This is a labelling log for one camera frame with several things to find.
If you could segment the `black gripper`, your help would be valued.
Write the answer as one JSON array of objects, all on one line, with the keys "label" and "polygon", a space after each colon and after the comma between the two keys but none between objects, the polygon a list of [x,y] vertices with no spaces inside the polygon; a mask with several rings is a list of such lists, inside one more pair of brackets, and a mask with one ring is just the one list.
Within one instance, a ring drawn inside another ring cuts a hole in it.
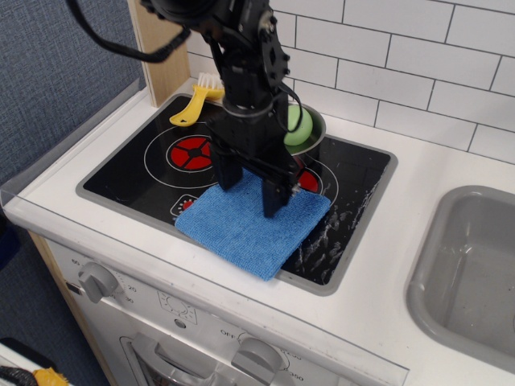
[{"label": "black gripper", "polygon": [[299,167],[284,145],[288,126],[286,110],[272,110],[257,119],[239,118],[222,111],[207,120],[211,157],[220,188],[238,183],[243,168],[263,179],[262,205],[273,218],[288,204],[297,184]]}]

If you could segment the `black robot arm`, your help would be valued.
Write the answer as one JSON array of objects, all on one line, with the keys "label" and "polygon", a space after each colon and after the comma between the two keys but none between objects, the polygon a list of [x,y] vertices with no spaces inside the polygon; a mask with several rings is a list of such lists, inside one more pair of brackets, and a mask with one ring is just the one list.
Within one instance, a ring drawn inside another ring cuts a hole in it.
[{"label": "black robot arm", "polygon": [[208,121],[211,160],[227,191],[244,170],[262,180],[266,218],[286,206],[299,168],[286,149],[289,73],[267,1],[144,1],[142,5],[202,35],[225,88],[223,111]]}]

